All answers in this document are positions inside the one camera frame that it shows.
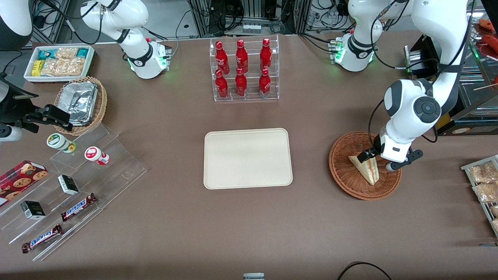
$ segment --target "brown table surface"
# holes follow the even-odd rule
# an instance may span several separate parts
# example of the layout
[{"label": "brown table surface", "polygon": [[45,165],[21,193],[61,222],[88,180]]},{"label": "brown table surface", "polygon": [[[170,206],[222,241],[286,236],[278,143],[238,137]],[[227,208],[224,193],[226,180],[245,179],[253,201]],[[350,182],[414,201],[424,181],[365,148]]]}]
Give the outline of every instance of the brown table surface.
[{"label": "brown table surface", "polygon": [[[386,32],[379,54],[402,65],[402,47],[419,36]],[[339,136],[366,130],[386,88],[406,73],[376,60],[350,73],[298,36],[279,40],[280,100],[252,104],[215,104],[209,40],[181,41],[171,70],[152,80],[130,71],[117,44],[95,45],[92,75],[109,96],[104,123],[151,169],[42,262],[1,236],[0,279],[237,280],[264,272],[268,280],[329,280],[353,261],[393,279],[496,279],[498,248],[478,247],[496,239],[460,166],[496,154],[497,138],[417,140],[424,157],[403,169],[398,189],[357,200],[334,182],[329,150]],[[25,84],[40,94],[39,106],[60,87]],[[386,120],[379,110],[373,131]],[[263,128],[289,132],[292,184],[206,189],[206,133]],[[46,162],[54,131],[43,126],[3,144],[0,172],[23,159]],[[363,277],[384,279],[360,267],[343,279]]]}]

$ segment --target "small black box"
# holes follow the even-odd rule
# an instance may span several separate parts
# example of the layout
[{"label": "small black box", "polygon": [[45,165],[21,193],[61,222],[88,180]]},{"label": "small black box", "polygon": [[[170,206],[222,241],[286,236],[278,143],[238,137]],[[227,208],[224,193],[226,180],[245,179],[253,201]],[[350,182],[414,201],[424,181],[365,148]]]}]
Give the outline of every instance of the small black box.
[{"label": "small black box", "polygon": [[45,218],[45,213],[39,202],[26,200],[21,203],[21,208],[28,219],[41,220]]},{"label": "small black box", "polygon": [[76,195],[80,191],[76,184],[74,183],[73,178],[67,176],[67,175],[61,175],[57,177],[59,180],[59,184],[61,185],[62,191],[70,194],[70,195]]}]

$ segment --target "snickers bar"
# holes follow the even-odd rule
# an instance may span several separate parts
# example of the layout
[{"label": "snickers bar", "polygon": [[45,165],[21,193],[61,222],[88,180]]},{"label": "snickers bar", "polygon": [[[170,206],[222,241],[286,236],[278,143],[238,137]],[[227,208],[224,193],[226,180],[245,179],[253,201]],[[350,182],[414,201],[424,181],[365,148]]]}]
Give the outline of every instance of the snickers bar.
[{"label": "snickers bar", "polygon": [[75,206],[71,207],[69,210],[66,212],[62,213],[62,221],[67,221],[69,218],[72,216],[78,214],[81,210],[85,209],[88,205],[96,201],[97,198],[93,193],[91,193],[89,196],[85,197],[82,201],[80,201],[78,204]]},{"label": "snickers bar", "polygon": [[47,242],[49,239],[56,235],[62,235],[62,227],[60,224],[57,224],[55,228],[47,231],[46,233],[38,236],[36,239],[31,240],[31,242],[26,242],[22,244],[22,252],[24,254],[28,253],[29,251],[33,250],[36,246],[42,244],[43,242]]}]

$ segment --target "red bottle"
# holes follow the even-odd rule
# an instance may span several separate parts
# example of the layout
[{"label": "red bottle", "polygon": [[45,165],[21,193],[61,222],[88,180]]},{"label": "red bottle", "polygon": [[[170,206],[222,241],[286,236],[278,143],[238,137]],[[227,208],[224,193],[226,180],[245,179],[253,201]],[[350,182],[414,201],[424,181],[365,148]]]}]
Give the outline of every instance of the red bottle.
[{"label": "red bottle", "polygon": [[223,72],[220,69],[216,69],[216,88],[218,89],[218,94],[221,99],[228,98],[228,84],[227,80],[223,77]]},{"label": "red bottle", "polygon": [[270,82],[271,79],[268,76],[268,68],[264,68],[261,71],[261,77],[259,78],[259,96],[261,96],[261,98],[267,98],[270,95]]},{"label": "red bottle", "polygon": [[259,59],[260,59],[259,67],[261,68],[261,71],[263,71],[264,68],[270,69],[271,49],[270,49],[270,39],[268,38],[263,39],[263,48],[259,53]]},{"label": "red bottle", "polygon": [[244,73],[249,71],[249,59],[248,51],[244,47],[244,40],[237,40],[237,53],[235,54],[237,58],[237,67],[242,68]]},{"label": "red bottle", "polygon": [[228,75],[230,73],[230,67],[228,66],[228,56],[227,52],[223,49],[223,43],[221,41],[216,42],[216,64],[218,68],[223,71],[223,74]]},{"label": "red bottle", "polygon": [[237,68],[237,77],[235,77],[235,84],[237,85],[237,95],[240,97],[245,97],[248,91],[248,81],[241,67]]}]

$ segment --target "clear acrylic display stand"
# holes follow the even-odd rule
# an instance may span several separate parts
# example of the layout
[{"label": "clear acrylic display stand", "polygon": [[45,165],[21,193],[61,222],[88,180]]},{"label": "clear acrylic display stand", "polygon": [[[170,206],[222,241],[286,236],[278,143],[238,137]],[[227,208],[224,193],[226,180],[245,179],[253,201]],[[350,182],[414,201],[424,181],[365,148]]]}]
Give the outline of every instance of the clear acrylic display stand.
[{"label": "clear acrylic display stand", "polygon": [[[465,171],[465,174],[469,178],[469,181],[470,181],[470,183],[472,185],[472,189],[474,191],[475,191],[476,186],[478,184],[475,182],[474,178],[471,176],[470,168],[473,167],[473,166],[479,166],[479,165],[482,165],[482,164],[485,164],[485,163],[488,163],[488,162],[492,162],[493,165],[495,166],[495,169],[498,170],[498,155],[490,156],[488,158],[485,158],[485,159],[476,161],[474,163],[467,164],[465,166],[460,167],[461,170]],[[498,205],[498,202],[482,202],[482,201],[479,201],[479,203],[483,207],[484,213],[486,214],[486,217],[488,218],[488,221],[490,223],[491,223],[492,220],[498,218],[498,217],[495,217],[494,214],[493,214],[493,212],[491,211],[491,207],[493,207],[495,205]],[[491,226],[491,227],[493,228],[493,231],[495,232],[495,235],[498,238],[498,230],[495,227],[493,227],[493,226]]]},{"label": "clear acrylic display stand", "polygon": [[[0,226],[9,244],[19,247],[61,224],[64,234],[50,239],[33,249],[29,254],[33,261],[42,261],[55,249],[66,242],[79,229],[97,216],[120,193],[128,188],[147,170],[129,153],[117,139],[117,134],[100,124],[74,140],[77,147],[73,153],[59,151],[44,164],[49,174],[14,201],[0,208]],[[109,155],[109,163],[99,165],[85,159],[85,150],[97,146]],[[61,174],[71,176],[79,188],[77,195],[62,191],[57,177]],[[78,202],[94,193],[98,201],[90,204],[66,222],[64,213]],[[46,217],[42,220],[29,220],[21,209],[25,200],[38,201]]]},{"label": "clear acrylic display stand", "polygon": [[[261,77],[261,69],[259,67],[259,53],[263,46],[263,39],[270,39],[271,48],[271,67],[269,69],[269,76],[271,78],[270,83],[270,95],[267,98],[261,98],[259,96],[259,78]],[[248,51],[249,58],[249,71],[245,74],[248,81],[248,92],[245,97],[240,97],[237,95],[237,88],[235,86],[235,77],[237,69],[237,60],[235,58],[235,53],[237,52],[237,39],[233,37],[228,38],[213,38],[210,41],[210,61],[211,61],[211,79],[213,80],[213,93],[216,102],[229,102],[229,101],[265,101],[265,100],[275,100],[280,96],[279,93],[279,46],[278,46],[278,36],[248,36],[243,37],[244,45]],[[221,41],[223,43],[223,49],[228,55],[228,65],[230,66],[230,73],[225,75],[225,79],[228,82],[228,98],[221,99],[218,94],[215,83],[215,71],[218,69],[216,64],[216,41]]]}]

